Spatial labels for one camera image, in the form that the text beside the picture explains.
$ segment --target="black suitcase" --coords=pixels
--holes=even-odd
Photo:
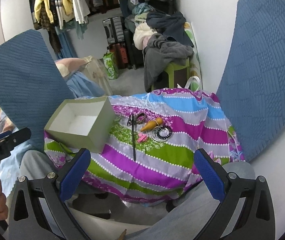
[[[102,21],[109,45],[124,42],[124,18],[121,16]]]
[[[137,67],[141,67],[144,65],[142,51],[137,49],[133,42],[133,34],[130,30],[124,30],[124,39],[126,42],[130,65],[136,69]]]

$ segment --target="black hair tie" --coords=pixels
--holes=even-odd
[[[161,135],[160,135],[160,132],[161,132],[162,130],[166,130],[166,131],[168,132],[168,134],[165,135],[165,136],[161,136]],[[172,135],[172,129],[171,129],[169,126],[158,126],[158,127],[156,128],[156,135],[157,135],[160,139],[166,140],[166,139],[168,139],[168,138]]]

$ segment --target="gray box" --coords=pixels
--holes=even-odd
[[[45,126],[54,140],[101,153],[116,114],[108,97],[64,100]]]

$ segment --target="blue seat back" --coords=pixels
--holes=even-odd
[[[285,125],[285,0],[239,0],[217,91],[247,161]]]
[[[29,30],[0,45],[0,107],[29,142],[44,150],[44,127],[65,99],[74,96],[40,32]]]

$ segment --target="leg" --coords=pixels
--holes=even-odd
[[[255,179],[254,170],[249,163],[228,163],[223,167],[227,172],[235,172],[241,178]],[[201,182],[188,192],[183,200],[179,200],[179,204],[151,228],[141,232],[138,236],[127,235],[125,239],[176,240],[181,239],[182,236],[184,239],[194,239],[216,210],[219,201],[212,198],[206,184]],[[243,204],[244,199],[240,199],[222,236],[232,231]]]
[[[52,161],[49,157],[38,151],[27,151],[22,158],[21,166],[20,166],[20,176],[26,176],[29,180],[32,179],[43,179],[47,174],[51,171],[58,172],[58,169],[53,165]],[[79,184],[76,194],[100,194],[102,193],[100,190],[95,189],[94,187],[86,184],[81,181]],[[47,218],[47,221],[52,229],[53,233],[58,236],[63,237],[60,232],[52,214],[49,210],[49,207],[44,198],[40,198],[40,204],[44,211],[44,214]]]
[[[28,179],[43,179],[51,171],[58,172],[58,169],[49,157],[38,151],[27,151],[22,158],[20,166],[20,176],[24,175]],[[102,191],[80,181],[75,194],[100,194]]]

